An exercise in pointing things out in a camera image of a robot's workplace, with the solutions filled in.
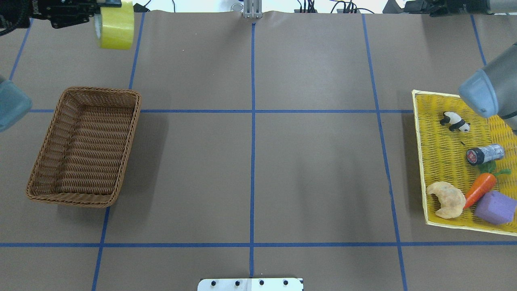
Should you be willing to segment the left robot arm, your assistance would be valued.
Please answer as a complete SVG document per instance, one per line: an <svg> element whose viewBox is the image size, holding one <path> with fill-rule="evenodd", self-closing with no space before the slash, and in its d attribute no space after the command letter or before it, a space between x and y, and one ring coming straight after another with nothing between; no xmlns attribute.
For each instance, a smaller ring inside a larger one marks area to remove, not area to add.
<svg viewBox="0 0 517 291"><path fill-rule="evenodd" d="M1 35L30 28L31 19L49 20L53 28L65 28L101 19L102 9L122 12L122 0L2 0ZM9 78L1 77L0 129L5 131L31 109L32 100Z"/></svg>

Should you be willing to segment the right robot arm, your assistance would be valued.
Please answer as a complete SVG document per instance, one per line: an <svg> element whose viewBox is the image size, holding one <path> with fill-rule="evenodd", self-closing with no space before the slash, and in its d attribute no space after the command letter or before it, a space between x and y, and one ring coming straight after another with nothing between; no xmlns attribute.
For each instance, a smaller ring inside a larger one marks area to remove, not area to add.
<svg viewBox="0 0 517 291"><path fill-rule="evenodd" d="M408 0L403 11L442 17L460 14L515 13L515 0ZM483 118L499 116L516 133L517 48L511 45L462 83L463 101Z"/></svg>

